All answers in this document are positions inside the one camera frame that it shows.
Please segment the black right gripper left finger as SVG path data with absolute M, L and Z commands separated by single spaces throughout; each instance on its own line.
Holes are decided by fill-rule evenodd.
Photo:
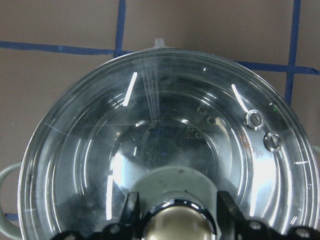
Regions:
M 120 215 L 120 223 L 126 227 L 135 226 L 140 220 L 140 195 L 137 191 L 129 192 Z

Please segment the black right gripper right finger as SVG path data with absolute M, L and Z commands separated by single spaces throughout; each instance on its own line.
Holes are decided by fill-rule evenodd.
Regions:
M 219 225 L 238 225 L 246 219 L 228 191 L 217 192 L 216 217 Z

